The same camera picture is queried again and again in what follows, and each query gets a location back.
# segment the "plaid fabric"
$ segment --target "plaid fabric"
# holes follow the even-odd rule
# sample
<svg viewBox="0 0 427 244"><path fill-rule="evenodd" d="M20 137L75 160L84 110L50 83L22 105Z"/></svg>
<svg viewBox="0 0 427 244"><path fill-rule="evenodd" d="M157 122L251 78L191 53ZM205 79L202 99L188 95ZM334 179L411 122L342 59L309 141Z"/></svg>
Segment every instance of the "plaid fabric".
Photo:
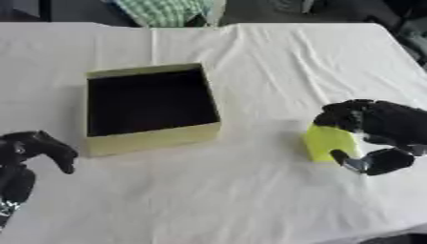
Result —
<svg viewBox="0 0 427 244"><path fill-rule="evenodd" d="M184 27L206 9L205 0L116 0L137 24L150 27Z"/></svg>

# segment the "cardboard box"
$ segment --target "cardboard box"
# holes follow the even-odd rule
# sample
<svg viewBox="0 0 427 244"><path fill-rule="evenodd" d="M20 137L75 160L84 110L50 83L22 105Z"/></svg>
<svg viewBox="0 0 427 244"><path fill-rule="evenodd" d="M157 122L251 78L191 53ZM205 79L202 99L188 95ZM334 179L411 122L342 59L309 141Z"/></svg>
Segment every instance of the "cardboard box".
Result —
<svg viewBox="0 0 427 244"><path fill-rule="evenodd" d="M200 64L88 73L90 156L206 141L220 118Z"/></svg>

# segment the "table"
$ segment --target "table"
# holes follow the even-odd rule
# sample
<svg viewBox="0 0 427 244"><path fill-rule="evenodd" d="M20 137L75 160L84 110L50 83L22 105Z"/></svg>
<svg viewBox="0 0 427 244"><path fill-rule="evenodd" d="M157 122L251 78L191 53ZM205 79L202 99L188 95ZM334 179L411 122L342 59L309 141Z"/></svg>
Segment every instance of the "table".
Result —
<svg viewBox="0 0 427 244"><path fill-rule="evenodd" d="M202 62L223 126L215 141L29 164L30 201L8 244L355 243L427 223L427 158L359 176L309 162L300 134L322 105L385 99L427 109L427 74L373 24L127 29L0 24L0 133L82 145L85 72Z"/></svg>

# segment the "yellow sponge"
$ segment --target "yellow sponge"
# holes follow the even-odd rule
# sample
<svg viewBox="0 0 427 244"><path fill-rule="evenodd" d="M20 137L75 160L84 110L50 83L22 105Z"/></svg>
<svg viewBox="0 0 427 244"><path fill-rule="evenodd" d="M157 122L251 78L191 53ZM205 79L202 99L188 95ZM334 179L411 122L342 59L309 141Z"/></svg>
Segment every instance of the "yellow sponge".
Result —
<svg viewBox="0 0 427 244"><path fill-rule="evenodd" d="M358 157L355 139L349 132L312 125L303 137L314 162L335 162L329 154L335 149L343 150L351 157Z"/></svg>

